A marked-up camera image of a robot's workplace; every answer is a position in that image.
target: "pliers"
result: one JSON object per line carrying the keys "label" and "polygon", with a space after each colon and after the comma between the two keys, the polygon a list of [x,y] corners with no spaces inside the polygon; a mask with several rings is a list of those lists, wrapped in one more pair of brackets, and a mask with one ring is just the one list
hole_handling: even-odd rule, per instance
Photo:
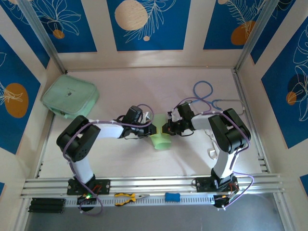
{"label": "pliers", "polygon": [[141,199],[147,196],[150,196],[149,194],[128,194],[128,193],[116,193],[115,196],[128,196],[130,197],[127,201],[123,202],[123,203],[116,203],[115,206],[123,206],[126,205],[130,202],[136,202],[137,199]]}

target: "white arm segment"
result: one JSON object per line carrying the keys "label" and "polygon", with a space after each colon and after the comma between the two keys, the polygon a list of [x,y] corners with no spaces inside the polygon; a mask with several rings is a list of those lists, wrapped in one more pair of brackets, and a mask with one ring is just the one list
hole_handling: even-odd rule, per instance
{"label": "white arm segment", "polygon": [[[211,116],[213,116],[213,115],[206,115],[205,116],[205,115],[199,114],[199,115],[194,116],[192,118],[192,124],[193,124],[194,129],[196,129],[196,130],[199,130],[199,129],[210,129],[210,130],[212,130],[211,125],[208,121],[208,118],[211,117]],[[231,173],[233,172],[233,167],[234,167],[234,164],[233,164],[232,168],[231,168],[231,163],[232,163],[233,158],[235,158],[234,161],[233,161],[235,163],[237,157],[238,157],[238,155],[235,156],[235,152],[233,152],[232,154],[229,154],[229,153],[226,153],[219,148],[218,159],[217,159],[217,162],[216,162],[216,164],[213,168],[216,175],[219,178],[225,178],[225,177],[231,175]]]}
{"label": "white arm segment", "polygon": [[[94,124],[98,126],[101,131],[98,134],[97,138],[119,138],[123,132],[123,127],[116,124]],[[86,156],[80,161],[72,162],[73,168],[81,179],[81,181],[85,184],[93,177],[93,171],[90,167],[89,159]]]}

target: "translucent green cup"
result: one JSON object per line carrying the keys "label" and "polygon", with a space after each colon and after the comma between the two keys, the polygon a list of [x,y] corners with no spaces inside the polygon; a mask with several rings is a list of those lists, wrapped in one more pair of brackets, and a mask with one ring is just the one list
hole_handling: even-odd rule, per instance
{"label": "translucent green cup", "polygon": [[156,126],[157,133],[150,136],[154,148],[157,150],[164,150],[171,147],[170,135],[162,133],[162,126],[167,122],[165,114],[155,114],[153,125]]}

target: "mint green pouch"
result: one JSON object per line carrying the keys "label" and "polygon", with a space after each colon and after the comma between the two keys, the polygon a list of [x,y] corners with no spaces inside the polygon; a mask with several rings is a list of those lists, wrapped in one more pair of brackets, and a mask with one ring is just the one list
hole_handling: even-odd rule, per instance
{"label": "mint green pouch", "polygon": [[98,98],[99,93],[94,84],[61,75],[46,91],[42,102],[56,115],[75,119],[78,115],[87,116]]}

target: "white table surface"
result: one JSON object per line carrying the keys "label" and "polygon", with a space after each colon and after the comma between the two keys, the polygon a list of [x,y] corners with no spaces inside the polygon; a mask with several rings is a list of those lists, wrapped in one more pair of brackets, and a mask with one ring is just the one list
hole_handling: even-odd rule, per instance
{"label": "white table surface", "polygon": [[[193,96],[197,81],[207,80],[214,93],[208,100],[239,99],[230,69],[206,69],[197,67],[108,69],[101,71],[70,72],[69,75],[94,83],[100,97],[87,116],[89,119],[111,120],[123,115],[130,106],[146,103],[155,113],[167,113],[182,99]],[[200,96],[208,94],[210,88],[200,84]],[[239,102],[219,103],[224,109],[241,111]],[[207,110],[202,102],[194,103],[195,112]],[[67,178],[72,172],[63,159],[56,139],[71,120],[56,116],[48,139],[40,178]],[[88,154],[90,165],[97,177],[142,177],[207,175],[215,165],[209,158],[212,144],[204,131],[198,130],[189,137],[171,137],[169,150],[158,151],[150,138],[141,140],[100,139]],[[242,152],[236,162],[235,171],[261,173],[254,141],[251,148]]]}

